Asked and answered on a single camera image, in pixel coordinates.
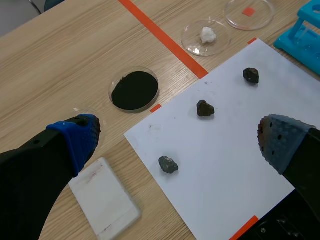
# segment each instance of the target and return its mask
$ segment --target black rock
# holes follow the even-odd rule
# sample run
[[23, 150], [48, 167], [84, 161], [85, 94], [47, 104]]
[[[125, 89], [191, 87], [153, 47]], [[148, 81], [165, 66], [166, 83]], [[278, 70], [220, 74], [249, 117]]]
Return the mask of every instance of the black rock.
[[259, 83], [259, 72], [255, 68], [246, 68], [243, 70], [243, 77], [249, 83], [258, 84]]
[[208, 117], [215, 114], [215, 108], [205, 100], [200, 100], [196, 105], [196, 111], [199, 117]]
[[167, 174], [172, 174], [179, 169], [178, 165], [171, 158], [167, 156], [162, 156], [159, 158], [159, 164], [162, 169]]

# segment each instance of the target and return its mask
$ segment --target wood grain surface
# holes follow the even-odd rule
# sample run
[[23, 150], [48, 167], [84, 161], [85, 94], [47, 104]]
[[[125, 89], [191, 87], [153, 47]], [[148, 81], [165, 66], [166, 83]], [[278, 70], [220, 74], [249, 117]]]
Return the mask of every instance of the wood grain surface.
[[[252, 38], [271, 46], [295, 23], [298, 10], [308, 2], [271, 1], [276, 14], [270, 25], [256, 31], [228, 26], [232, 41], [226, 51], [192, 57], [210, 72]], [[226, 1], [133, 3], [181, 46], [183, 28], [209, 16], [223, 20]], [[198, 80], [116, 0], [66, 0], [0, 38], [0, 150], [20, 147], [47, 125], [76, 115], [75, 109], [95, 113], [103, 121], [105, 137], [87, 166], [105, 157], [142, 211], [141, 219], [118, 239], [194, 239], [123, 135], [151, 113], [123, 113], [109, 99], [109, 85], [115, 75], [132, 66], [149, 68], [157, 75], [160, 95], [155, 105], [166, 104]], [[96, 239], [68, 186], [54, 205], [40, 239]]]

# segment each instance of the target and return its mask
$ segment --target orange tape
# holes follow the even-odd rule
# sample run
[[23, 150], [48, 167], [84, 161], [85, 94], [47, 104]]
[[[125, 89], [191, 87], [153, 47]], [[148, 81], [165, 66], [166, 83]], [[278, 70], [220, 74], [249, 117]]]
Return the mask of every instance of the orange tape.
[[154, 108], [152, 108], [150, 110], [151, 113], [154, 113], [155, 111], [157, 111], [159, 108], [161, 108], [162, 106], [160, 104], [158, 104], [157, 106], [155, 106]]
[[164, 31], [161, 30], [147, 15], [145, 15], [130, 0], [118, 0], [132, 15], [134, 15], [167, 49], [169, 49], [188, 69], [199, 79], [202, 79], [208, 72], [173, 41]]
[[249, 45], [252, 44], [255, 40], [257, 40], [256, 37], [255, 37], [255, 38], [252, 38], [250, 41], [248, 41], [248, 44], [249, 44]]
[[253, 225], [255, 225], [259, 219], [257, 216], [253, 216], [230, 240], [237, 240], [239, 239], [243, 234], [246, 233]]

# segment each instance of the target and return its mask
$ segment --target white powder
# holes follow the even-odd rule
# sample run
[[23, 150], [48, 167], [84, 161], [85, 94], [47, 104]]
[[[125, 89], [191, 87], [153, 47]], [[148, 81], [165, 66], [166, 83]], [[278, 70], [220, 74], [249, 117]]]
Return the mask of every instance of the white powder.
[[200, 34], [200, 38], [202, 40], [202, 43], [213, 43], [214, 40], [216, 40], [217, 35], [210, 27], [204, 27], [202, 29], [202, 32]]

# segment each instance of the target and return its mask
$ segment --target black powder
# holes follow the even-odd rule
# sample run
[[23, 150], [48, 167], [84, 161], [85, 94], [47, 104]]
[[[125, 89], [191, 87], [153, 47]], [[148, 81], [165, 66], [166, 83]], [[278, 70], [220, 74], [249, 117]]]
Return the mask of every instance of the black powder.
[[123, 110], [138, 110], [156, 96], [159, 84], [149, 73], [135, 71], [123, 77], [112, 92], [113, 104]]

